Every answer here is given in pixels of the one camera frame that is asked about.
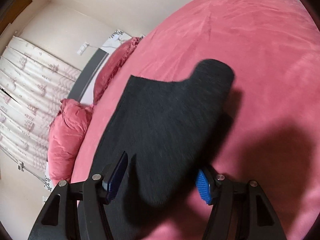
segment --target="pink velvet fabric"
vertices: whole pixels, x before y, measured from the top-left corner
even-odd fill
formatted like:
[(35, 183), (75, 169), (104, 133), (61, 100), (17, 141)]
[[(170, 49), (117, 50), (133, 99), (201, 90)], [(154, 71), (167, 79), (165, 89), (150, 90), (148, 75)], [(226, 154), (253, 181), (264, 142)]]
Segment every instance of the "pink velvet fabric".
[(93, 103), (97, 104), (103, 93), (110, 84), (112, 78), (117, 74), (118, 70), (123, 66), (128, 57), (134, 52), (140, 38), (133, 37), (123, 43), (114, 53), (99, 72), (93, 88)]
[[(168, 17), (101, 97), (71, 181), (87, 179), (130, 75), (181, 81), (206, 58), (236, 74), (226, 103), (235, 123), (213, 166), (257, 180), (288, 239), (302, 239), (320, 211), (320, 33), (298, 0), (194, 0)], [(201, 239), (210, 211), (195, 189), (145, 239)]]
[(50, 125), (48, 163), (54, 185), (71, 180), (73, 166), (92, 117), (92, 108), (73, 99), (61, 100), (60, 111)]

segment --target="curtain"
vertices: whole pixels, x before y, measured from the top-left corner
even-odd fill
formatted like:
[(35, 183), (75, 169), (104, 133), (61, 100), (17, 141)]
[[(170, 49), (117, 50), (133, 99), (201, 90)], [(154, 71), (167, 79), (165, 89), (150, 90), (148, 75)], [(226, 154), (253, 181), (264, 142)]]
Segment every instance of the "curtain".
[(49, 125), (80, 70), (13, 37), (0, 58), (0, 146), (44, 172)]

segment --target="pink bedspread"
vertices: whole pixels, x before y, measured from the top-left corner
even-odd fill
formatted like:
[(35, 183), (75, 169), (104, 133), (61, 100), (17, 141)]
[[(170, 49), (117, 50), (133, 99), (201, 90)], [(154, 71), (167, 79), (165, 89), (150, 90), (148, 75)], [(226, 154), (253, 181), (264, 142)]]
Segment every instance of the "pink bedspread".
[[(205, 58), (236, 74), (226, 104), (236, 121), (213, 166), (256, 179), (288, 239), (302, 239), (320, 211), (320, 33), (298, 0), (194, 0), (167, 18), (96, 106), (72, 182), (87, 179), (130, 75), (181, 81)], [(210, 211), (194, 190), (146, 239), (201, 239)]]

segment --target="metal screw cap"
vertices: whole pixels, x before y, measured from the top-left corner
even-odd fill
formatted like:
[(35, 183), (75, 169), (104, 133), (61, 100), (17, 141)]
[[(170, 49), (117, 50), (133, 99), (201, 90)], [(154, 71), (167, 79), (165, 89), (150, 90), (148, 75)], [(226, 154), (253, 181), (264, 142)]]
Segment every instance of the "metal screw cap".
[(63, 186), (65, 186), (65, 185), (67, 185), (67, 181), (66, 181), (66, 180), (60, 180), (60, 181), (59, 181), (59, 186), (60, 186), (60, 187), (63, 187)]
[(255, 180), (250, 180), (249, 182), (251, 187), (257, 187), (258, 186), (258, 182), (256, 182)]
[(100, 175), (100, 174), (94, 174), (94, 175), (92, 176), (92, 179), (93, 179), (93, 180), (99, 180), (99, 179), (101, 179), (101, 175)]
[(217, 180), (224, 180), (226, 177), (222, 174), (217, 175)]

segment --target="wall outlet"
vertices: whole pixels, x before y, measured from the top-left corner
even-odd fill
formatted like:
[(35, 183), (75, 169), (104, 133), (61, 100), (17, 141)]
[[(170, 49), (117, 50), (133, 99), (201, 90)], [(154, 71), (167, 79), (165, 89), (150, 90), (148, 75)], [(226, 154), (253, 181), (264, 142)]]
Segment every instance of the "wall outlet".
[(18, 161), (18, 170), (19, 171), (24, 171), (24, 164), (23, 164), (23, 162), (22, 161)]
[(48, 198), (49, 197), (45, 197), (45, 196), (42, 197), (42, 204), (43, 205), (47, 202)]
[(89, 45), (90, 45), (89, 43), (85, 42), (77, 51), (77, 54), (81, 56), (84, 53), (84, 51), (87, 49), (87, 47), (89, 47)]

